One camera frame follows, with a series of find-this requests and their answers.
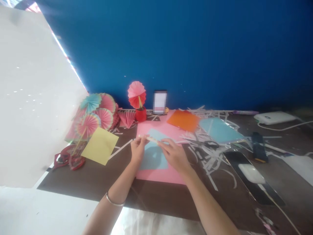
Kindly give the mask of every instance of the finger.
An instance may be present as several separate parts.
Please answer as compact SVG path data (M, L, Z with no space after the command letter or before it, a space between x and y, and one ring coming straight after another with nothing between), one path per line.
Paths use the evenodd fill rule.
M161 141L157 141L158 145L162 148L162 149L165 149L166 151L170 152L170 150L172 149L171 146L167 145L167 144L164 144L163 142Z
M134 141L132 141L132 143L140 144L141 138L142 138L141 136L138 136L136 139L134 139Z
M145 146L148 143L149 143L149 140L146 139L146 136L141 138L140 146Z
M170 146L173 148L177 146L177 144L172 139L169 139L169 138L162 139L161 141L168 142L170 144Z
M169 158L170 157L170 154L168 151L166 151L163 147L161 147L162 151L163 151L163 154L166 158Z

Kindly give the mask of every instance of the purple pen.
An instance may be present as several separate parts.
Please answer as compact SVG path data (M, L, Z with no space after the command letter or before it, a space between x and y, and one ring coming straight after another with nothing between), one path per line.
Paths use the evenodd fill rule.
M238 110L234 110L232 113L233 114L242 114L242 115L257 115L257 114L259 114L258 111L238 111Z

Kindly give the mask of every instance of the silver bangle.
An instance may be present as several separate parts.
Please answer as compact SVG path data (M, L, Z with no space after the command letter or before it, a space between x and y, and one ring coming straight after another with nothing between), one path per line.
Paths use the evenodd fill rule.
M112 205L115 205L115 206L124 206L125 205L125 202L123 204L115 204L114 202L112 202L110 199L109 199L109 196L108 196L108 192L105 194L105 196L107 197L107 200L112 204Z

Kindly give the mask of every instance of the wooden stick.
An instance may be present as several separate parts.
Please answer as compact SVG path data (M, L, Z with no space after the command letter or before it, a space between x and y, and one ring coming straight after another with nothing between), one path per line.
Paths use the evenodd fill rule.
M142 104L141 104L140 96L138 96L138 99L139 99L139 106L140 106L140 108L142 108Z
M78 147L80 141L82 140L82 137L84 136L84 134L85 134L85 132L86 132L86 129L87 129L87 127L85 127L84 133L82 134L81 138L79 139L78 143L76 144L76 147L75 147L73 153L71 154L71 156L74 155L74 153L75 153L75 151L76 151L76 149L77 149L77 147Z

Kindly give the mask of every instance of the dark brown table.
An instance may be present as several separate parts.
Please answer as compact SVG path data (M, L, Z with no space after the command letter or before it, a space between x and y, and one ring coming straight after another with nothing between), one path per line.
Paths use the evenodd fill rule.
M276 132L258 127L252 116L230 115L228 119L240 126L239 132L244 136L251 136L254 131L263 136L282 136L282 138L268 139L269 144L297 155L313 152L313 130L307 125ZM299 121L296 120L277 124L272 128L282 129L298 123ZM136 127L123 130L117 146L123 146L135 136ZM234 180L227 172L217 170L211 174L218 187L218 191L215 191L202 169L201 162L196 164L188 148L185 148L185 151L207 189L239 229L266 234L263 225L255 215L255 209L260 208L279 226L280 234L296 234L277 207L262 206L249 195L246 187L230 166L222 163L220 169L226 169L234 174L237 188L233 189ZM313 187L277 157L269 156L269 163L262 164L253 160L252 153L245 149L240 149L240 151L284 200L286 206L283 210L301 234L313 234ZM59 168L54 172L49 172L38 189L100 201L123 172L130 158L131 150L128 145L109 160L106 166L86 159L86 164L77 171L70 171L68 167ZM199 221L196 207L184 185L135 179L125 206Z

